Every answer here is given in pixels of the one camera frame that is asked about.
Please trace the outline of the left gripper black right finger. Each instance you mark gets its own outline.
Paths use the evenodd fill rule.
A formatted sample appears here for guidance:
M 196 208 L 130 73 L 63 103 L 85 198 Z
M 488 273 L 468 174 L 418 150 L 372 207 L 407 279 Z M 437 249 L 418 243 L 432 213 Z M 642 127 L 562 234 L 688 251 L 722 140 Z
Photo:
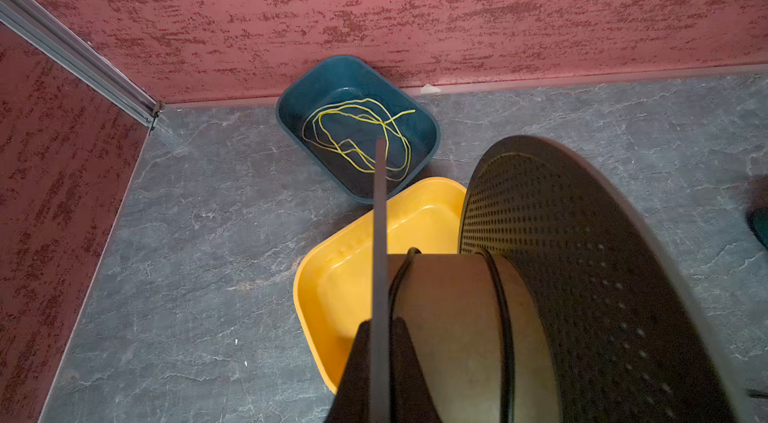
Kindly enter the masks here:
M 394 422 L 440 422 L 410 332 L 402 318 L 391 323 L 390 399 Z

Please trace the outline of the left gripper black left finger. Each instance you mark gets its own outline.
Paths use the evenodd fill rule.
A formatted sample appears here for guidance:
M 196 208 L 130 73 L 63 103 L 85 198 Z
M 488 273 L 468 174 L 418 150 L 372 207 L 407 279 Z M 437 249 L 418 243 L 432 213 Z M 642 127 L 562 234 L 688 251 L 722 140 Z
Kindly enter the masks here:
M 370 403 L 370 321 L 357 330 L 326 423 L 368 423 Z

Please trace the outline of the grey cable spool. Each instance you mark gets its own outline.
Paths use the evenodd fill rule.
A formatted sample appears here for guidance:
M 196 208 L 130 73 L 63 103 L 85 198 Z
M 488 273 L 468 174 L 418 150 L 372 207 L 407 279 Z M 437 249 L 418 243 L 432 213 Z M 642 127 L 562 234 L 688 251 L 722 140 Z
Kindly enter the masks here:
M 369 422 L 402 318 L 440 422 L 745 422 L 746 391 L 643 219 L 545 138 L 494 144 L 457 252 L 376 251 Z

